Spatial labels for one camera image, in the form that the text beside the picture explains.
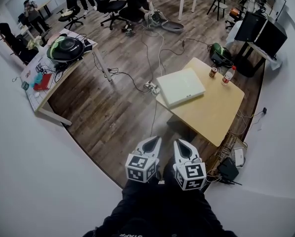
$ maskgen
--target sleeve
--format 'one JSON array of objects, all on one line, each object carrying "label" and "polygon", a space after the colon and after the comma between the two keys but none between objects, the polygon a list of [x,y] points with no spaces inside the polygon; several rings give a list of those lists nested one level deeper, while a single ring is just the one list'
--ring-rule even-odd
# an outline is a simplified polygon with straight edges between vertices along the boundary
[{"label": "sleeve", "polygon": [[192,196],[194,197],[194,206],[198,209],[201,217],[208,222],[212,229],[217,233],[219,237],[236,237],[232,231],[225,231],[217,219],[216,215],[213,213],[211,206],[205,199],[203,192],[195,191]]},{"label": "sleeve", "polygon": [[140,9],[142,4],[138,0],[126,0],[130,8]]},{"label": "sleeve", "polygon": [[147,190],[148,183],[139,183],[128,180],[122,191],[123,199],[107,217],[103,225],[96,230],[96,237],[109,237],[118,232],[119,229],[133,216],[139,198]]}]

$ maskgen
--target water bottle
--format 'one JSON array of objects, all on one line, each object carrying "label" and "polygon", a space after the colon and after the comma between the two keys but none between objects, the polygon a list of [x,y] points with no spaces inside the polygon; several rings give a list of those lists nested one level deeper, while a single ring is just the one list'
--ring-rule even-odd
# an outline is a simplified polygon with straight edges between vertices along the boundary
[{"label": "water bottle", "polygon": [[223,79],[222,79],[222,85],[227,85],[228,84],[228,82],[232,79],[232,77],[234,76],[234,74],[235,74],[235,70],[236,70],[236,67],[235,66],[232,66],[232,68],[231,69],[229,69],[227,72],[226,72],[226,74],[225,74],[225,76],[223,77]]}]

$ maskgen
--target wooden floor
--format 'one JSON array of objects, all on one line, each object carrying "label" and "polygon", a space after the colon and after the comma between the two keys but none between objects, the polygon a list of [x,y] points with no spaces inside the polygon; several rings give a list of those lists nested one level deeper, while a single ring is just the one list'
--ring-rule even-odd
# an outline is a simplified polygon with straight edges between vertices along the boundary
[{"label": "wooden floor", "polygon": [[[180,0],[152,1],[154,7],[161,10],[167,18],[177,21]],[[225,44],[228,35],[225,30],[225,19],[220,19],[218,22],[216,12],[206,15],[211,0],[198,0],[195,13],[191,13],[192,1],[185,0],[181,20],[185,30],[181,34],[161,29],[156,29],[153,33],[143,32],[142,27],[136,27],[136,35],[127,37],[121,32],[124,22],[115,22],[114,29],[110,31],[108,24],[105,27],[100,26],[100,21],[104,20],[104,17],[95,11],[87,15],[83,20],[83,26],[73,28],[72,31],[87,34],[88,38],[96,41],[107,65],[129,73],[142,89],[143,84],[150,80],[152,75],[146,57],[146,46],[141,39],[148,45],[148,57],[154,78],[161,75],[158,53],[163,38],[158,33],[165,38],[163,48],[170,48],[177,53],[183,51],[181,41],[185,38],[201,40],[207,44],[215,42]],[[64,26],[64,23],[58,22],[57,19],[58,15],[53,14],[47,20],[47,23],[53,27],[52,33],[60,31]],[[241,45],[233,47],[232,54],[236,54]],[[167,73],[181,70],[192,57],[212,65],[207,46],[192,40],[186,41],[182,55],[174,55],[169,51],[163,51],[161,55]],[[250,56],[252,63],[256,64],[258,59],[260,57],[253,52]],[[255,111],[262,73],[263,69],[260,68],[251,79],[236,73],[232,80],[245,92],[240,110],[246,116],[252,115]],[[139,141],[150,136],[155,98],[149,93],[137,91],[126,75],[113,76],[113,82],[109,83],[102,72],[96,69],[93,56],[88,55],[62,83],[49,103],[57,114],[73,123],[68,130],[88,155],[116,182],[124,186],[126,183],[125,162],[128,154]],[[173,141],[180,138],[180,135],[167,125],[170,117],[171,114],[168,111],[160,105],[157,106],[153,135],[160,135],[163,138],[160,153],[161,168],[173,155]],[[242,132],[244,128],[243,122],[236,117],[231,130]],[[193,144],[199,149],[204,161],[216,151],[213,145],[200,136],[193,140]]]}]

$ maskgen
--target computer monitor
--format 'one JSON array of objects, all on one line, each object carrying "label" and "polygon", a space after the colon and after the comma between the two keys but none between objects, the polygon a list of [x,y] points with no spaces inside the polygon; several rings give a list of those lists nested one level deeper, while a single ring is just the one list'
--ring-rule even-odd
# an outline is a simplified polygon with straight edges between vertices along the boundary
[{"label": "computer monitor", "polygon": [[254,42],[266,20],[264,16],[246,12],[242,25],[235,36],[235,40]]}]

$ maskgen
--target extension cord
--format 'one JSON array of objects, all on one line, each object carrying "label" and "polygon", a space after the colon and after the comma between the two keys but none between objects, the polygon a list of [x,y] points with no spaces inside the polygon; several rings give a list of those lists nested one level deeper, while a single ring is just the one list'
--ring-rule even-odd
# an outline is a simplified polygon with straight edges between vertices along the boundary
[{"label": "extension cord", "polygon": [[153,84],[151,81],[145,83],[144,87],[146,89],[149,89],[153,93],[153,95],[158,95],[159,92],[161,92],[161,89],[157,85]]}]

